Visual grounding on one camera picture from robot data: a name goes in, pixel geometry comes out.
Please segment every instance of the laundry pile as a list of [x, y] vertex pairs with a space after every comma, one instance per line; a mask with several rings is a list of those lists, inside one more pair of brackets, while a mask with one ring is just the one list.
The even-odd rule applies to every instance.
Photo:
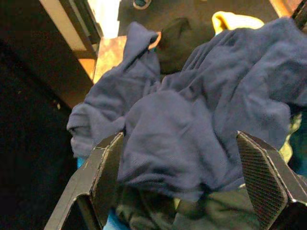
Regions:
[[[244, 183], [237, 131], [280, 149], [297, 115], [292, 108], [307, 106], [307, 36], [290, 18], [216, 36], [216, 25], [186, 19], [173, 25], [162, 31], [156, 51], [148, 46], [157, 34], [130, 25], [122, 63], [70, 115], [74, 155], [86, 158], [101, 140], [123, 132], [120, 184], [190, 202], [219, 193], [235, 197]], [[208, 33], [179, 44], [198, 28]], [[162, 74], [169, 75], [161, 81]], [[193, 229], [177, 218], [172, 221], [183, 223], [177, 226]]]

